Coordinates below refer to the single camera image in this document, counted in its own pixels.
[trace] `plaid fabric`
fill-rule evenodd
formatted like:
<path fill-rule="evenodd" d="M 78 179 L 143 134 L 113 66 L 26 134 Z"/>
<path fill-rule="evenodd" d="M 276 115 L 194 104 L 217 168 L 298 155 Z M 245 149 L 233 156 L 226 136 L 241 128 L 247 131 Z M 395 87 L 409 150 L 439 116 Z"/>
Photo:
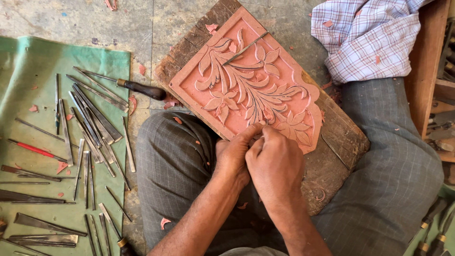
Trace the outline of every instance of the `plaid fabric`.
<path fill-rule="evenodd" d="M 329 51 L 325 65 L 333 83 L 407 76 L 420 30 L 417 10 L 431 1 L 330 0 L 316 6 L 311 35 Z M 326 27 L 329 20 L 333 25 Z"/>

